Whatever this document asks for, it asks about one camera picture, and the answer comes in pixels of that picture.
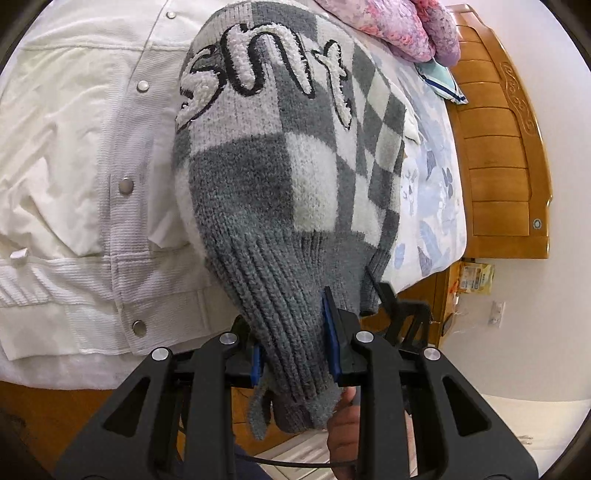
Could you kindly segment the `person's hand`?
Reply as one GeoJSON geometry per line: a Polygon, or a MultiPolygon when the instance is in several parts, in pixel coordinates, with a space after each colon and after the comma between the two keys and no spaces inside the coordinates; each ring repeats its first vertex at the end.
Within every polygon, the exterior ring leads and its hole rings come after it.
{"type": "Polygon", "coordinates": [[[335,411],[327,424],[329,458],[332,463],[348,462],[348,465],[335,467],[332,473],[339,480],[356,478],[355,462],[359,453],[361,407],[353,405],[356,397],[355,387],[346,387],[335,411]]]}

